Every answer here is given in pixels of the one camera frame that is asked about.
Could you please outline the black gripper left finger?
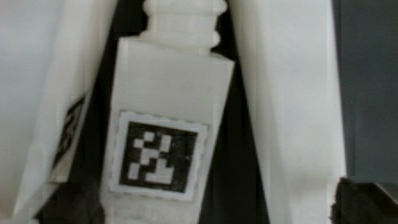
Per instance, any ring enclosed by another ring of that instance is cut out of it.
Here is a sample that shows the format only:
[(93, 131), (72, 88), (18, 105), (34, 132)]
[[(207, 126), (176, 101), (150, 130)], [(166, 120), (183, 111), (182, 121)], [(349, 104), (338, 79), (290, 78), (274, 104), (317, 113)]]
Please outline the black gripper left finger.
[(64, 183), (36, 214), (40, 224), (105, 224), (96, 181)]

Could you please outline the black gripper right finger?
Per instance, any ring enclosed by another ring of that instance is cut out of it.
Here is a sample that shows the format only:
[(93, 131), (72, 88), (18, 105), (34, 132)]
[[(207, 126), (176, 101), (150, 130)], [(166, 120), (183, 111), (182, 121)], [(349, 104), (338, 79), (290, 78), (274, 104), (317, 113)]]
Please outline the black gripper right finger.
[(340, 179), (333, 224), (398, 224), (398, 202), (375, 183)]

